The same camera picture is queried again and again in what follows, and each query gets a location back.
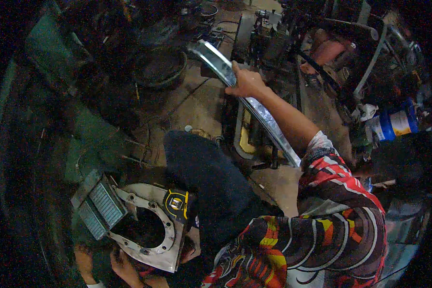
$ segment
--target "plastic bucket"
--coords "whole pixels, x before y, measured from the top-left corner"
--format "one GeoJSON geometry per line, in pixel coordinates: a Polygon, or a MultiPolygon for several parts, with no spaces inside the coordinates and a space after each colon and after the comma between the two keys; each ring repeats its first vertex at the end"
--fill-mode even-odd
{"type": "Polygon", "coordinates": [[[379,116],[366,122],[378,135],[379,141],[393,141],[397,136],[419,131],[412,100],[404,101],[401,108],[402,110],[384,110],[379,116]]]}

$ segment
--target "hand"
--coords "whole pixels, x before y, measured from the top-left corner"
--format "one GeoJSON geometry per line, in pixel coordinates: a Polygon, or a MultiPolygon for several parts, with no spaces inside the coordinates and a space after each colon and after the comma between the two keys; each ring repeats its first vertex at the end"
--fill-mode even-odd
{"type": "Polygon", "coordinates": [[[89,251],[88,247],[83,244],[76,244],[74,248],[75,261],[77,262],[78,270],[83,280],[88,285],[96,284],[93,277],[93,260],[92,253],[89,251]]]}
{"type": "Polygon", "coordinates": [[[128,260],[127,254],[120,250],[120,256],[115,258],[115,250],[110,253],[110,264],[112,265],[112,270],[120,276],[121,279],[131,287],[143,287],[141,280],[139,280],[139,275],[136,269],[131,265],[128,260]]]}
{"type": "Polygon", "coordinates": [[[258,72],[252,72],[247,69],[241,70],[236,61],[232,61],[232,70],[237,78],[235,87],[227,87],[226,94],[236,97],[261,97],[269,88],[264,84],[261,75],[258,72]]]}

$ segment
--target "long-sleeve shirt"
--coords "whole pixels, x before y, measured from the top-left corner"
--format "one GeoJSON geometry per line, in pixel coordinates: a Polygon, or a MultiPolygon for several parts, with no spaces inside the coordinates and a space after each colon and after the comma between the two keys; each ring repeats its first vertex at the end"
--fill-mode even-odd
{"type": "Polygon", "coordinates": [[[225,246],[201,287],[369,287],[386,250],[384,210],[320,131],[302,159],[299,217],[262,216],[225,246]]]}

